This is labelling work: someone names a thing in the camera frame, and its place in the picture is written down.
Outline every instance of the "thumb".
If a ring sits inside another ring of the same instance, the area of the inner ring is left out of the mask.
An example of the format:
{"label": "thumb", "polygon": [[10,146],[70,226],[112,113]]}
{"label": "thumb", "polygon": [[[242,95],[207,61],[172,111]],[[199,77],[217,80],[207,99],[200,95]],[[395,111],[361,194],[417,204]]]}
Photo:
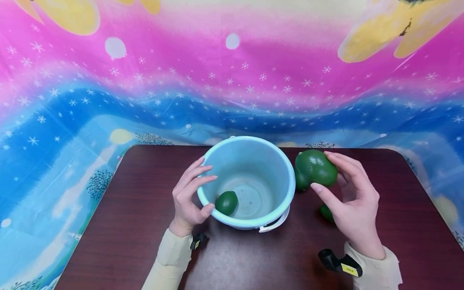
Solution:
{"label": "thumb", "polygon": [[331,212],[336,213],[339,208],[343,206],[343,203],[327,187],[313,182],[311,183],[311,188],[322,199]]}
{"label": "thumb", "polygon": [[213,209],[214,209],[214,204],[213,203],[208,203],[207,205],[205,205],[200,210],[200,215],[201,215],[203,221],[205,221],[207,218],[209,218],[209,216],[213,212]]}

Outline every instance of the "yellow label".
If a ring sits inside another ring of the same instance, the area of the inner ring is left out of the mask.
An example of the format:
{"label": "yellow label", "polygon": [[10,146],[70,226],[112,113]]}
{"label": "yellow label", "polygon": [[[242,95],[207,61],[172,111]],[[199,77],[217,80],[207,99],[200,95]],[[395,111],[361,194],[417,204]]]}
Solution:
{"label": "yellow label", "polygon": [[342,271],[346,272],[348,274],[351,274],[353,276],[359,277],[358,271],[355,268],[351,267],[351,266],[342,264]]}

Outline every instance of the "black clamp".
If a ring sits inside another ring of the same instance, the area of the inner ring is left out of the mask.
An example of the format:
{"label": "black clamp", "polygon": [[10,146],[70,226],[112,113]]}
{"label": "black clamp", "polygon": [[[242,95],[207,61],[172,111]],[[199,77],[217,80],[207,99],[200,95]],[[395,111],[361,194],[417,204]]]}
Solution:
{"label": "black clamp", "polygon": [[362,268],[349,255],[345,255],[342,259],[337,259],[331,249],[324,249],[318,254],[324,268],[333,272],[345,272],[355,277],[362,276]]}
{"label": "black clamp", "polygon": [[192,244],[190,245],[190,249],[193,251],[198,249],[198,247],[203,246],[207,238],[208,237],[202,232],[194,235]]}

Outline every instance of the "sleeve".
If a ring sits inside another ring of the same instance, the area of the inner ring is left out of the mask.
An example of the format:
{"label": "sleeve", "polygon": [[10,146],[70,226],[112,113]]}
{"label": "sleeve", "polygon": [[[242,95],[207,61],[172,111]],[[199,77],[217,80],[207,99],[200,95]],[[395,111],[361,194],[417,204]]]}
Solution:
{"label": "sleeve", "polygon": [[352,257],[362,268],[362,276],[354,277],[354,290],[398,290],[403,284],[399,261],[395,254],[384,247],[387,256],[376,260],[355,251],[349,242],[345,243],[345,253]]}
{"label": "sleeve", "polygon": [[142,290],[177,290],[191,259],[192,241],[192,235],[180,238],[167,229]]}

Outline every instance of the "fabric backdrop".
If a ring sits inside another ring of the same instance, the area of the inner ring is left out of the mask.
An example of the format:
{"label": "fabric backdrop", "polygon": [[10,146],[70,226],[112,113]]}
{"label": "fabric backdrop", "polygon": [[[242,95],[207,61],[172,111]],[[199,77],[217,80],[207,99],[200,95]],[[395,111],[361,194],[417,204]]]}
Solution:
{"label": "fabric backdrop", "polygon": [[128,148],[231,135],[396,150],[464,246],[463,12],[0,0],[0,289],[54,287]]}

